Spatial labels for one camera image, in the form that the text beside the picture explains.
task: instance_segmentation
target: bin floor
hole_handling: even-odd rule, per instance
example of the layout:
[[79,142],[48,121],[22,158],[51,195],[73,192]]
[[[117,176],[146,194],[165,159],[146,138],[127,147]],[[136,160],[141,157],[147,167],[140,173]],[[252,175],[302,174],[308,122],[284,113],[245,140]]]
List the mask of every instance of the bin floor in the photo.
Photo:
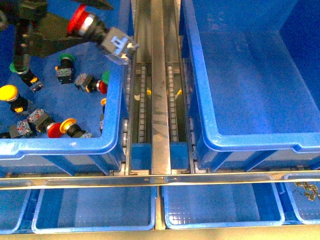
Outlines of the bin floor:
[[279,32],[201,32],[222,135],[320,132],[320,112]]
[[95,231],[110,231],[107,229],[110,227],[130,230],[149,226],[151,222],[150,187],[50,189],[44,191],[34,230],[42,233],[61,232],[62,228],[67,232],[96,227],[101,228]]
[[23,205],[27,190],[2,190],[0,191],[0,234],[12,233],[19,227],[24,213]]
[[271,184],[170,186],[163,195],[170,229],[282,224]]
[[[319,182],[308,182],[309,185],[316,185],[320,189]],[[299,216],[305,221],[320,222],[320,197],[315,196],[314,201],[309,200],[305,196],[305,192],[312,194],[311,191],[306,191],[303,187],[297,187],[295,183],[288,183],[291,188],[292,197],[294,199]]]

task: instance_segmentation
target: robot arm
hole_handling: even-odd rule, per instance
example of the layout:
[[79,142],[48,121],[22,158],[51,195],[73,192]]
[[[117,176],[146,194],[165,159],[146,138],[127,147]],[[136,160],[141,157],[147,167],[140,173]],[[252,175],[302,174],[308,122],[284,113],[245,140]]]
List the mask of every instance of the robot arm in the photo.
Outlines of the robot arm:
[[117,28],[106,28],[95,14],[85,11],[85,5],[113,10],[107,1],[73,1],[82,5],[71,20],[47,12],[47,0],[0,1],[0,31],[5,30],[9,24],[15,25],[13,63],[10,69],[33,92],[39,91],[43,84],[30,70],[30,56],[45,58],[78,44],[94,42],[110,60],[126,65],[139,47],[131,37]]

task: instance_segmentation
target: blue plastic bin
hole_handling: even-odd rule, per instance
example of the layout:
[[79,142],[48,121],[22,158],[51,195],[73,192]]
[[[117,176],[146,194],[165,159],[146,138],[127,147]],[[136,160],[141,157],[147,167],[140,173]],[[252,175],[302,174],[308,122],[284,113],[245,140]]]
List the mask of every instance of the blue plastic bin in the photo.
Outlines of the blue plastic bin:
[[36,234],[151,230],[155,202],[154,187],[42,189],[32,230]]
[[[114,10],[98,10],[88,7],[107,26],[117,26],[124,32],[131,28],[130,0],[110,0]],[[49,0],[48,11],[70,19],[79,3],[71,0]],[[31,58],[31,69],[43,82],[44,88],[32,93],[19,76],[11,73],[13,61],[14,27],[0,33],[0,52],[5,56],[0,61],[1,85],[14,84],[24,98],[33,101],[37,108],[43,108],[56,122],[75,118],[80,127],[93,134],[93,138],[48,138],[38,133],[33,139],[0,139],[1,174],[12,173],[60,173],[74,175],[77,172],[100,172],[119,170],[125,160],[121,144],[122,121],[128,116],[123,95],[126,67],[108,60],[94,43],[84,43],[45,59]],[[88,93],[78,90],[74,84],[61,85],[56,77],[55,66],[60,65],[61,53],[75,57],[75,76],[87,73],[99,79],[110,70],[107,96],[100,92]],[[101,99],[107,97],[104,115],[104,131],[99,131]],[[24,117],[12,113],[6,102],[0,102],[0,132],[7,132],[8,126]]]
[[[305,178],[310,185],[316,185],[320,190],[320,182],[310,181],[319,178],[319,174],[297,173],[288,174],[285,179]],[[298,187],[294,182],[277,183],[281,204],[284,211],[286,224],[319,224],[320,223],[320,195],[315,196],[314,201],[305,196],[306,190]]]
[[24,222],[31,190],[0,191],[0,234],[19,233]]
[[169,229],[279,226],[285,216],[274,183],[163,187]]
[[320,161],[319,0],[182,0],[200,169]]

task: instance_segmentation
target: small metal part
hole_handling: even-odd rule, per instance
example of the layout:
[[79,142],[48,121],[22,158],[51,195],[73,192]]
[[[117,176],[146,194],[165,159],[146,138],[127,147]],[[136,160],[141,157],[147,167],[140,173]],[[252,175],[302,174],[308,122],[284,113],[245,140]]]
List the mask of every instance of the small metal part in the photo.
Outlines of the small metal part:
[[6,30],[8,27],[8,20],[3,11],[0,10],[0,31]]
[[64,53],[60,57],[60,66],[55,67],[55,74],[61,84],[72,84],[74,82],[75,57]]
[[40,133],[47,133],[49,138],[60,138],[61,123],[55,122],[43,109],[37,108],[31,113],[27,120],[35,125],[35,129]]
[[93,135],[89,132],[85,132],[85,134],[83,134],[80,139],[89,139],[89,138],[92,138]]
[[119,65],[128,65],[139,45],[120,29],[111,27],[99,45],[106,57]]
[[98,91],[102,94],[107,94],[108,86],[103,80],[95,79],[94,76],[81,73],[74,81],[76,87],[83,92],[92,93]]
[[24,71],[21,72],[16,70],[14,63],[10,64],[10,70],[13,73],[19,75],[21,80],[29,87],[29,89],[35,93],[44,87],[44,84],[32,73],[29,67],[26,67]]
[[28,123],[28,120],[18,121],[16,124],[9,126],[9,134],[12,139],[30,138],[36,136]]
[[319,189],[316,185],[310,184],[306,181],[304,182],[295,182],[297,187],[302,187],[305,189],[304,195],[308,198],[309,201],[314,201],[316,197],[320,200]]
[[78,138],[92,138],[92,134],[82,130],[81,127],[77,124],[77,121],[74,118],[68,118],[60,125],[60,132],[62,134],[67,134],[69,137],[78,139]]
[[86,6],[80,5],[72,16],[67,32],[97,43],[98,47],[111,61],[119,65],[128,65],[139,45],[120,29],[108,29],[99,18],[85,11]]

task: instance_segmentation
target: yellow push button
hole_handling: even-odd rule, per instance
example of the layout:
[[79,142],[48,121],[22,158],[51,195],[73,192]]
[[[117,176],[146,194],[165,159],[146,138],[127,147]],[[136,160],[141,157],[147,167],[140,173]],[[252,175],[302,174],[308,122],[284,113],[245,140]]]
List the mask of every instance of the yellow push button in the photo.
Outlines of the yellow push button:
[[65,134],[67,131],[67,128],[72,125],[75,124],[77,122],[77,120],[75,120],[74,118],[68,118],[67,120],[65,120],[63,123],[61,123],[60,125],[60,132],[62,134]]
[[0,101],[12,101],[18,95],[18,88],[14,85],[5,85],[0,88]]

